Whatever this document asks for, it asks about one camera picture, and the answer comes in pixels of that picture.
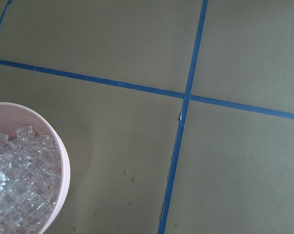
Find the pile of ice cubes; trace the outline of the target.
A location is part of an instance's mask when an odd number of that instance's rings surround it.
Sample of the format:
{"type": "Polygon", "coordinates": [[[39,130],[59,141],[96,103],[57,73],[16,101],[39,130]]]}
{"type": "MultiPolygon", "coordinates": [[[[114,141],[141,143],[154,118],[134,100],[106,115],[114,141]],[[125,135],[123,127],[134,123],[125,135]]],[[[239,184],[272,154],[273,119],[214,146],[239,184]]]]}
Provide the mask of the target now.
{"type": "Polygon", "coordinates": [[[53,211],[61,183],[56,140],[22,126],[0,132],[0,234],[35,234],[53,211]]]}

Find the pink bowl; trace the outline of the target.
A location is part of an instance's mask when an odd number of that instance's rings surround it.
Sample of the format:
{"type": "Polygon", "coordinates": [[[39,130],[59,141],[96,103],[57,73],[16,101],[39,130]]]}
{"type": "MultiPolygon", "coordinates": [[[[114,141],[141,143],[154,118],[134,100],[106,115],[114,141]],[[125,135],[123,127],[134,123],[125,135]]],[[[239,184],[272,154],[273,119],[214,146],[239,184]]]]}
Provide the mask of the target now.
{"type": "Polygon", "coordinates": [[[39,135],[48,134],[53,136],[60,153],[61,183],[56,204],[47,221],[36,231],[37,234],[43,234],[51,226],[66,200],[71,178],[70,161],[64,143],[46,119],[28,107],[16,103],[0,102],[0,132],[9,134],[12,137],[15,134],[15,129],[26,125],[33,126],[39,135]]]}

